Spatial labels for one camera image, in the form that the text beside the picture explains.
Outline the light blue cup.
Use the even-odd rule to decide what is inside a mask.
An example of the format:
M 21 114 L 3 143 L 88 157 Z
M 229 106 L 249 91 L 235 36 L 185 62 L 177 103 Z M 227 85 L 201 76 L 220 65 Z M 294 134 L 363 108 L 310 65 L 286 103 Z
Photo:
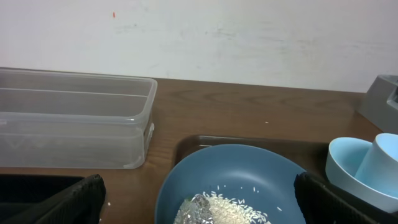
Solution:
M 386 195 L 397 197 L 397 135 L 378 134 L 362 160 L 355 177 Z

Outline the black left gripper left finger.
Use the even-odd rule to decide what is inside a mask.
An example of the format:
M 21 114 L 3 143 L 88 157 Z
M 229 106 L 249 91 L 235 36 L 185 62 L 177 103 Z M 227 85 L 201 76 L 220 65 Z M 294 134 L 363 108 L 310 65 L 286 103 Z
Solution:
M 59 175 L 1 175 L 1 223 L 100 222 L 106 198 L 103 178 Z

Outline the aluminium foil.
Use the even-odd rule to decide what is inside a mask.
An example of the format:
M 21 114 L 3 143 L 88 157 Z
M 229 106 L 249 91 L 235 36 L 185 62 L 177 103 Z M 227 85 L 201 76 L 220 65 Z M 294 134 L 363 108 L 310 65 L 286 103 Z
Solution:
M 174 224 L 212 224 L 214 223 L 213 214 L 209 200 L 196 194 L 190 200 L 185 199 L 181 204 Z

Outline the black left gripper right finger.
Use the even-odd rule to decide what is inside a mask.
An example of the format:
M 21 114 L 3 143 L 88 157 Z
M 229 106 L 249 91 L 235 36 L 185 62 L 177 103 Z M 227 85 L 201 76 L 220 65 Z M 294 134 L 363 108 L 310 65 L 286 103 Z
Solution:
M 295 198 L 306 223 L 397 224 L 397 216 L 303 172 L 294 181 Z

